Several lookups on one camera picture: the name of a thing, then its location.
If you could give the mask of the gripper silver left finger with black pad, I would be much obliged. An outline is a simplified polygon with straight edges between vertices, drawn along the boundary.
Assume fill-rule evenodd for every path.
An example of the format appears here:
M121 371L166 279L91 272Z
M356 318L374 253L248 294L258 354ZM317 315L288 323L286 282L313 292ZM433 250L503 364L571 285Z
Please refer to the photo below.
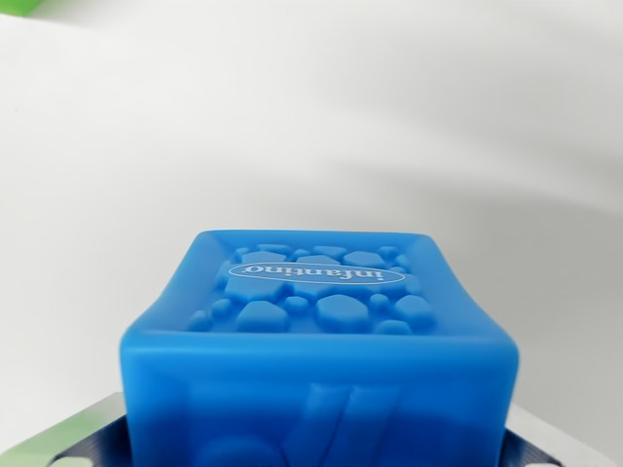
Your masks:
M127 466L128 426L114 393L1 454L3 466Z

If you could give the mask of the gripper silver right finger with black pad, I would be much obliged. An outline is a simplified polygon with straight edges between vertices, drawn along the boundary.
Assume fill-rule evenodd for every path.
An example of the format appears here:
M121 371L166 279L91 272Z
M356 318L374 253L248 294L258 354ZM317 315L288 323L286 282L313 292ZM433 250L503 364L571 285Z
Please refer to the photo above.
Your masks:
M512 404L504 435L505 466L606 466L606 456Z

